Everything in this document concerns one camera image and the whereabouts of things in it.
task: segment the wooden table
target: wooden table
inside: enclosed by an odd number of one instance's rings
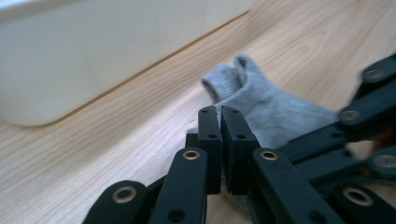
[[[197,111],[200,78],[240,52],[281,89],[342,108],[365,66],[396,50],[396,1],[267,0],[66,118],[43,127],[0,120],[0,222],[79,223],[104,189],[166,174]],[[378,187],[396,206],[395,190]],[[207,223],[250,223],[225,194]]]

